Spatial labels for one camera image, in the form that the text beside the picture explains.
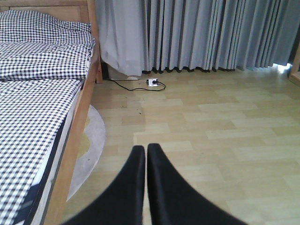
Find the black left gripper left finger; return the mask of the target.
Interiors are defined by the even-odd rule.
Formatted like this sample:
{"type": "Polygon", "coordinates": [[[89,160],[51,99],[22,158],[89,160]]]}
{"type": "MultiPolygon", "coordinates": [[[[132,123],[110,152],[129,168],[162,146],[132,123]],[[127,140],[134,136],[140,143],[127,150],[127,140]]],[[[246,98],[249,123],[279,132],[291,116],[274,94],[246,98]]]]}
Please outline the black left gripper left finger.
{"type": "Polygon", "coordinates": [[[124,166],[90,205],[65,225],[141,225],[145,187],[145,150],[132,148],[124,166]]]}

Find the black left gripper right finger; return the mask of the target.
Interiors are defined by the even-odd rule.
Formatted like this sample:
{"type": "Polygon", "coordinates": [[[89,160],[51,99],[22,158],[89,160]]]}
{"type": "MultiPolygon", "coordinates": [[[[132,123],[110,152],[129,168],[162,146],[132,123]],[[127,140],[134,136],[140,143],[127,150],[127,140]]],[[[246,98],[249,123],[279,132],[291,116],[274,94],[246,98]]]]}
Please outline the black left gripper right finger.
{"type": "Polygon", "coordinates": [[[158,143],[150,143],[147,147],[147,185],[154,225],[244,224],[185,181],[158,143]]]}

